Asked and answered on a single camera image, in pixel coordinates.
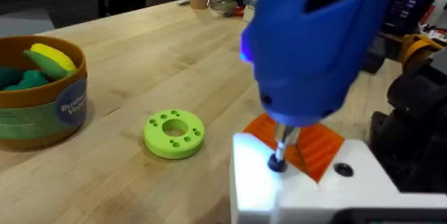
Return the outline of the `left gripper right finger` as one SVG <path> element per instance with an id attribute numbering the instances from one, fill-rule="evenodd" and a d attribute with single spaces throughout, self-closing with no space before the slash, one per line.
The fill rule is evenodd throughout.
<path id="1" fill-rule="evenodd" d="M 330 128 L 316 124 L 301 129 L 298 150 L 308 176 L 323 191 L 399 193 L 362 140 L 346 140 Z"/>

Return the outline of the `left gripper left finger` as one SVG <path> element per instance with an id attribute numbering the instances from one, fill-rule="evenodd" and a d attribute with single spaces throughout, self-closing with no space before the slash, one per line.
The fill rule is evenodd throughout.
<path id="1" fill-rule="evenodd" d="M 276 147 L 275 122 L 267 114 L 255 118 L 232 140 L 230 162 L 230 216 L 232 223 L 279 223 L 280 199 L 290 189 L 315 191 L 318 170 L 310 155 L 299 154 L 295 144 L 286 153 L 283 172 L 275 172 L 268 161 Z"/>

